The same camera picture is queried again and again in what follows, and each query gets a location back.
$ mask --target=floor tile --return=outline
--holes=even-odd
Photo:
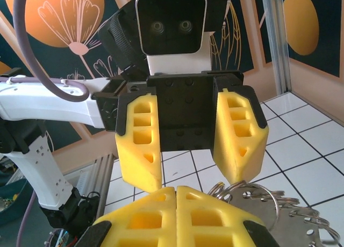
[[[226,184],[226,187],[230,185],[217,166],[198,172],[198,176],[204,193],[208,193],[220,181]]]
[[[131,195],[134,195],[134,187],[127,184],[122,178],[119,178],[110,182],[106,204],[111,204],[121,199],[125,199]]]
[[[115,180],[122,177],[122,171],[120,170],[119,161],[113,163],[112,173],[111,173],[111,180]]]
[[[322,114],[310,105],[301,107],[295,111],[280,116],[287,122],[296,132],[301,132],[321,123],[328,122],[331,119]]]
[[[178,186],[189,186],[193,189],[200,190],[196,174],[192,174],[166,184],[166,187],[175,187],[176,190]]]
[[[334,121],[302,132],[300,135],[323,155],[344,149],[344,128]]]
[[[307,206],[307,204],[302,200],[300,195],[294,189],[292,184],[288,182],[288,180],[282,173],[260,180],[256,183],[265,186],[268,190],[283,190],[284,197],[295,197],[300,200],[299,206]]]
[[[344,176],[324,158],[301,165],[285,174],[310,204],[344,194]]]
[[[288,111],[293,111],[301,106],[306,105],[304,101],[302,101],[300,98],[293,95],[292,93],[287,93],[285,95],[267,101],[265,102],[265,104],[278,115],[282,115]]]
[[[139,200],[142,199],[145,196],[148,196],[149,193],[148,192],[141,192],[140,194],[135,195],[135,200]]]
[[[161,163],[161,183],[162,183],[162,185],[164,185],[164,183],[165,183],[165,180],[164,180],[164,178],[163,178],[162,163]],[[141,193],[141,192],[143,192],[142,189],[135,188],[135,194],[139,194],[139,193]]]
[[[268,145],[267,151],[283,171],[321,157],[299,135]]]
[[[111,213],[119,208],[122,208],[130,203],[132,203],[134,200],[134,197],[128,197],[124,200],[120,200],[120,201],[117,201],[113,204],[110,204],[110,205],[107,205],[105,206],[105,209],[104,209],[104,215],[108,214],[108,213]]]
[[[186,153],[187,151],[170,151],[170,152],[162,152],[162,160],[166,160],[172,157],[179,156],[180,154]]]
[[[272,119],[272,118],[275,118],[277,115],[271,111],[264,103],[262,103],[261,105],[261,108],[263,110],[263,113],[265,115],[265,119]]]
[[[214,165],[213,156],[209,149],[205,150],[193,150],[191,151],[192,157],[195,161],[196,169],[199,171],[201,169],[208,168]]]
[[[279,173],[280,171],[281,170],[277,167],[274,161],[265,152],[261,172],[252,181],[258,181],[272,174]]]
[[[280,139],[286,138],[295,134],[295,132],[288,127],[280,118],[274,118],[268,121],[269,136],[267,144],[276,142]]]
[[[163,162],[163,167],[166,182],[179,179],[180,177],[196,171],[190,152]]]
[[[337,167],[342,173],[344,173],[344,150],[330,154],[326,157],[335,167]]]
[[[344,220],[342,215],[344,213],[343,203],[344,197],[340,197],[314,207],[314,209],[320,212],[320,217],[328,220],[331,228],[340,234],[342,237],[341,244],[344,244]],[[331,236],[324,230],[320,231],[320,237],[325,240],[331,239]]]

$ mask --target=orange circle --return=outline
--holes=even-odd
[[[7,66],[5,63],[0,61],[0,75],[4,74],[5,72],[11,70],[9,66]]]
[[[319,20],[311,0],[285,0],[286,37],[290,47],[300,55],[315,51],[319,41]]]
[[[13,0],[6,3],[13,14]],[[94,34],[103,14],[104,0],[27,0],[26,30],[42,43],[67,47]]]

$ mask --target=yellow foam finger pad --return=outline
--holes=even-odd
[[[159,120],[156,95],[136,98],[127,106],[126,131],[116,134],[123,180],[144,190],[161,188]]]
[[[187,186],[177,189],[178,247],[256,247],[244,221],[259,218]]]
[[[174,187],[160,189],[100,217],[110,221],[101,247],[176,247],[176,195]]]
[[[251,181],[261,170],[269,128],[260,128],[249,99],[218,93],[213,158],[231,183]]]

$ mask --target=white tile floor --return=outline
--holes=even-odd
[[[292,93],[261,106],[270,134],[262,171],[253,182],[284,190],[285,196],[319,210],[344,237],[344,128]],[[164,186],[187,185],[207,193],[226,182],[208,150],[168,152],[162,158]],[[115,163],[105,213],[145,195],[123,182]]]

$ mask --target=camera lens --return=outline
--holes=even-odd
[[[155,35],[160,35],[164,32],[165,28],[163,26],[163,24],[161,22],[154,22],[152,25],[151,25],[151,28],[152,32],[155,34]]]
[[[180,24],[179,24],[179,30],[182,32],[182,33],[190,33],[191,30],[192,30],[192,23],[188,20],[186,21],[182,21]]]

